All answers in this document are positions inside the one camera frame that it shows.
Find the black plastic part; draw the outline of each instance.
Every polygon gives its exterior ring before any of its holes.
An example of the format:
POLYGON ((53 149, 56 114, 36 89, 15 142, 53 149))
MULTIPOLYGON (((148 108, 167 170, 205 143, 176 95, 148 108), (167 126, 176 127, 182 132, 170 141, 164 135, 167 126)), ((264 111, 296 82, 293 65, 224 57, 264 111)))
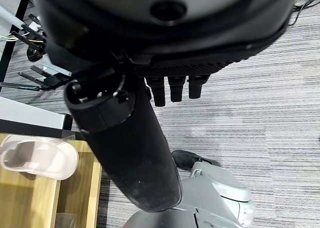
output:
POLYGON ((18 83, 7 83, 7 82, 0 82, 0 87, 6 88, 15 88, 19 90, 27 90, 27 91, 40 91, 40 86, 37 85, 27 85, 27 84, 18 84, 18 83))
POLYGON ((201 97, 202 85, 207 83, 210 75, 195 75, 189 76, 189 98, 199 99, 201 97))
POLYGON ((109 177, 140 209, 160 212, 182 199, 180 178, 143 81, 124 89, 129 100, 108 94, 79 103, 72 86, 64 99, 74 120, 109 177))
POLYGON ((30 14, 30 15, 29 15, 29 18, 30 18, 33 22, 35 22, 35 23, 37 23, 38 25, 41 26, 40 20, 39 20, 35 15, 30 14))
POLYGON ((46 40, 47 38, 41 34, 39 34, 38 32, 36 32, 35 30, 31 29, 29 26, 27 26, 26 24, 22 24, 21 25, 22 28, 29 32, 31 35, 33 35, 34 37, 36 37, 37 39, 39 39, 40 41, 42 40, 46 40))
MULTIPOLYGON (((140 56, 132 69, 141 77, 209 75, 254 56, 283 34, 293 4, 294 0, 240 0, 221 12, 168 27, 124 20, 88 0, 37 0, 52 42, 93 62, 105 61, 108 51, 140 56), (249 48, 266 40, 261 49, 249 48), (239 45, 241 50, 232 52, 239 45)), ((56 58, 52 63, 66 70, 82 68, 69 62, 59 65, 65 57, 56 58)))
POLYGON ((186 82, 185 76, 168 77, 172 102, 182 101, 182 91, 186 82))
POLYGON ((185 150, 175 150, 172 152, 172 157, 176 166, 185 171, 191 171, 196 162, 207 162, 213 166, 221 167, 220 163, 213 159, 201 157, 195 153, 185 150))
POLYGON ((147 77, 146 83, 151 87, 155 106, 164 107, 166 105, 165 79, 163 77, 147 77))
POLYGON ((51 74, 49 74, 48 72, 44 71, 43 69, 40 69, 39 67, 32 65, 30 66, 30 69, 36 73, 38 73, 39 75, 43 76, 43 77, 52 77, 51 74))
POLYGON ((24 36, 20 35, 19 33, 15 32, 15 31, 12 32, 12 35, 17 37, 20 41, 26 43, 28 46, 32 47, 36 51, 41 52, 43 50, 40 46, 37 46, 35 43, 33 43, 32 41, 29 41, 27 38, 25 38, 24 36))
POLYGON ((43 81, 41 81, 41 80, 39 80, 39 79, 36 79, 36 78, 34 78, 34 77, 32 77, 32 76, 24 73, 24 72, 18 72, 18 75, 21 76, 21 77, 23 77, 23 78, 28 79, 29 81, 32 81, 32 82, 40 85, 40 86, 41 86, 41 90, 46 90, 46 89, 49 89, 49 88, 50 88, 50 86, 47 85, 47 84, 45 84, 43 81))

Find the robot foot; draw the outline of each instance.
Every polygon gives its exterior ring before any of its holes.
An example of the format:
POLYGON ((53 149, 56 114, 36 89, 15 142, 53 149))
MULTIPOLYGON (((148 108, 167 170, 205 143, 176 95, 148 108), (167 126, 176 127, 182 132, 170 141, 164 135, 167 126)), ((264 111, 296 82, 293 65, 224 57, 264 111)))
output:
POLYGON ((175 150, 171 154, 176 166, 185 171, 191 171, 196 162, 207 162, 213 166, 221 167, 218 161, 201 157, 189 151, 175 150))

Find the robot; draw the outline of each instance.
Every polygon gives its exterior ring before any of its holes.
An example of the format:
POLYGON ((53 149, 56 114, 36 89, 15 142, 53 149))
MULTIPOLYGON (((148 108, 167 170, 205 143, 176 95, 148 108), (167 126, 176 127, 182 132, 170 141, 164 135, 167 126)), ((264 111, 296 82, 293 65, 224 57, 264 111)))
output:
POLYGON ((287 29, 295 0, 35 0, 64 100, 119 189, 141 210, 125 228, 247 228, 250 191, 217 162, 170 153, 150 104, 199 99, 210 75, 287 29), (181 181, 177 167, 190 170, 181 181))

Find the white panel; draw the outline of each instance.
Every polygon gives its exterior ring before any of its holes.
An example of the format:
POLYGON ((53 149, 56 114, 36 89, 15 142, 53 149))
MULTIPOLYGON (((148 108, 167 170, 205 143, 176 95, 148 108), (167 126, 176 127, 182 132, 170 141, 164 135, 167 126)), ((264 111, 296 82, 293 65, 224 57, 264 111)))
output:
POLYGON ((0 97, 0 119, 62 129, 65 115, 0 97))

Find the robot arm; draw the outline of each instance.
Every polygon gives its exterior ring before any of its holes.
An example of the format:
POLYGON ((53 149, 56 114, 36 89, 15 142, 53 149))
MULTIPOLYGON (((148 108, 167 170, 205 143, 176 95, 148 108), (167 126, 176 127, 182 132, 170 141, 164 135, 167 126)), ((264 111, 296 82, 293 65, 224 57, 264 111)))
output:
POLYGON ((149 100, 199 98, 209 76, 270 46, 294 0, 36 0, 64 98, 92 151, 139 208, 175 207, 182 188, 149 100))

